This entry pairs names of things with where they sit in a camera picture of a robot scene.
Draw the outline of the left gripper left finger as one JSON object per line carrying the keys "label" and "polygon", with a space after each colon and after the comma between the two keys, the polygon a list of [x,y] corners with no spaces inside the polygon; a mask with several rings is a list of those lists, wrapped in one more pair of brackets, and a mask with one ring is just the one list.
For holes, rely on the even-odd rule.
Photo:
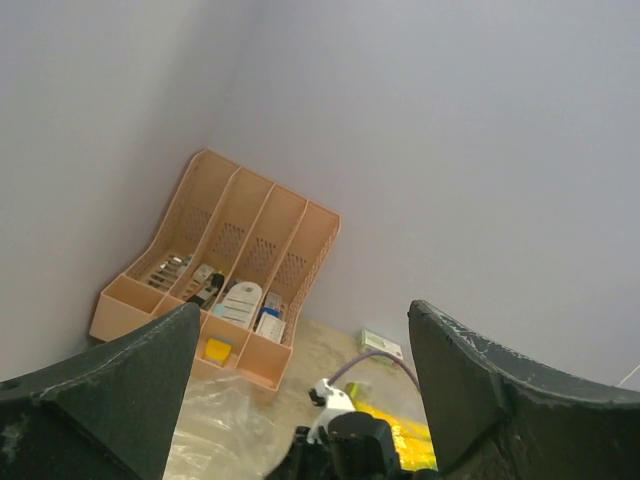
{"label": "left gripper left finger", "polygon": [[1,384],[4,479],[160,479],[200,335],[192,303]]}

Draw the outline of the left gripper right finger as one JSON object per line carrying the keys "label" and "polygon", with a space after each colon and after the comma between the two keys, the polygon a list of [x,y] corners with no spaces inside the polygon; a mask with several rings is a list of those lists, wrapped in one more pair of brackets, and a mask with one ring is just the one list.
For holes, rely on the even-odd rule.
{"label": "left gripper right finger", "polygon": [[544,365],[424,300],[408,326],[441,478],[638,478],[638,392]]}

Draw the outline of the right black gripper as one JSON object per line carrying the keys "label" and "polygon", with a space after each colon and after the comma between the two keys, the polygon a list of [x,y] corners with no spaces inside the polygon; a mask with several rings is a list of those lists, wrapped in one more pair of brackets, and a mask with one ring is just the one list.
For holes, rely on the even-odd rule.
{"label": "right black gripper", "polygon": [[309,427],[296,428],[290,448],[279,463],[279,477],[309,479],[438,479],[433,469],[401,467],[390,425],[364,412],[337,416],[310,440]]}

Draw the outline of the yellow banana bunch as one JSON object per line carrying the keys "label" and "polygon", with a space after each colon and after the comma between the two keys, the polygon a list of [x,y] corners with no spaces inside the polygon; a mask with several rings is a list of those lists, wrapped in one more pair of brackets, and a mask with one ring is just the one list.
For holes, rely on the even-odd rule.
{"label": "yellow banana bunch", "polygon": [[437,469],[437,460],[428,425],[393,414],[389,408],[381,408],[374,402],[371,388],[364,383],[348,382],[344,391],[357,411],[384,420],[391,427],[393,443],[399,455],[401,467],[408,471]]}

